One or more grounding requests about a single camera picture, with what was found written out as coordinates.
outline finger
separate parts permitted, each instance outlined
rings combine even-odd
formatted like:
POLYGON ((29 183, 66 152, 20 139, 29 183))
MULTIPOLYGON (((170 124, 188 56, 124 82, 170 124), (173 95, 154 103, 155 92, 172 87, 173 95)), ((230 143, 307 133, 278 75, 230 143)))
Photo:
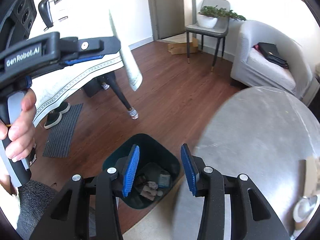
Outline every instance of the finger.
POLYGON ((30 110, 35 105, 36 101, 36 94, 33 92, 32 89, 29 89, 21 101, 22 111, 30 110))
POLYGON ((3 140, 7 137, 8 128, 6 125, 0 120, 0 140, 3 140))
POLYGON ((35 127, 31 127, 24 135, 12 141, 7 148, 5 149, 5 153, 9 159, 19 155, 23 152, 24 149, 28 147, 30 142, 33 140, 33 136, 35 134, 35 127))
POLYGON ((32 123, 34 117, 36 115, 36 107, 33 106, 30 110, 26 112, 21 112, 17 120, 14 121, 12 126, 9 129, 8 135, 9 139, 12 141, 15 141, 22 135, 24 135, 30 128, 31 126, 34 125, 32 123))
POLYGON ((17 156, 12 158, 12 161, 15 163, 17 161, 20 161, 26 157, 28 157, 29 153, 31 152, 34 145, 34 140, 31 140, 28 147, 22 151, 22 153, 18 154, 17 156))

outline bag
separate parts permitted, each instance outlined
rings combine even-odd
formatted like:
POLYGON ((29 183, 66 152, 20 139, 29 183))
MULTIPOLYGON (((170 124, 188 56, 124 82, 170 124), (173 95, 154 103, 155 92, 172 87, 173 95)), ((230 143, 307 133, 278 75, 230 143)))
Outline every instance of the bag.
POLYGON ((258 46, 261 54, 266 58, 266 60, 277 64, 284 69, 289 68, 288 62, 281 58, 275 44, 259 42, 258 46))

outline reddish-brown floor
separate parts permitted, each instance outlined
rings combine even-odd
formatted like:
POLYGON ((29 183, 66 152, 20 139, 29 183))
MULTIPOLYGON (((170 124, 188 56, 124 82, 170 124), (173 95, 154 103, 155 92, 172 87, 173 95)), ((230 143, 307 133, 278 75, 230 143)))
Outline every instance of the reddish-brown floor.
MULTIPOLYGON (((104 160, 124 141, 137 133, 147 133, 179 158, 180 147, 195 147, 206 124, 217 109, 239 91, 229 85, 231 63, 218 58, 210 73, 213 56, 207 53, 171 55, 167 44, 152 42, 134 49, 133 55, 143 75, 133 92, 125 69, 116 70, 118 84, 139 113, 132 120, 114 92, 101 90, 92 98, 79 90, 67 101, 84 103, 76 124, 68 158, 42 157, 50 130, 36 128, 37 161, 31 166, 32 179, 60 190, 74 174, 97 175, 104 160)), ((151 209, 135 210, 119 205, 122 232, 136 224, 151 209)))

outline dark green trash bin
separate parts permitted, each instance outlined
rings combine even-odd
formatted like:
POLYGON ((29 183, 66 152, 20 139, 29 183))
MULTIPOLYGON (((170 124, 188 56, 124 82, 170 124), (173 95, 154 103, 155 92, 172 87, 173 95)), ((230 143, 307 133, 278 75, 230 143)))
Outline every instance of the dark green trash bin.
MULTIPOLYGON (((164 194, 162 196, 156 196, 154 199, 154 201, 160 200, 175 184, 180 173, 180 163, 171 152, 169 152, 151 136, 144 133, 139 133, 129 138, 105 160, 102 169, 105 170, 110 167, 114 167, 119 158, 128 156, 133 144, 138 145, 140 148, 139 164, 135 177, 144 173, 147 176, 147 179, 154 180, 155 174, 160 174, 161 170, 170 173, 170 187, 161 188, 160 190, 164 194)), ((129 195, 126 198, 122 198, 122 200, 128 206, 135 209, 146 208, 154 202, 141 196, 140 192, 135 186, 132 186, 132 190, 129 195)))

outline cardboard box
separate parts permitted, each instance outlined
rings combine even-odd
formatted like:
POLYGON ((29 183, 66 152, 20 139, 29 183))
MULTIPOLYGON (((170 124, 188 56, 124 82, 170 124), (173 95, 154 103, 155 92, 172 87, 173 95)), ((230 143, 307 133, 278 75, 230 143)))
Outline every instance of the cardboard box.
MULTIPOLYGON (((192 37, 192 42, 190 44, 190 53, 197 53, 198 52, 198 40, 192 37)), ((168 51, 172 55, 176 54, 186 54, 187 53, 187 43, 170 43, 168 44, 168 51)))

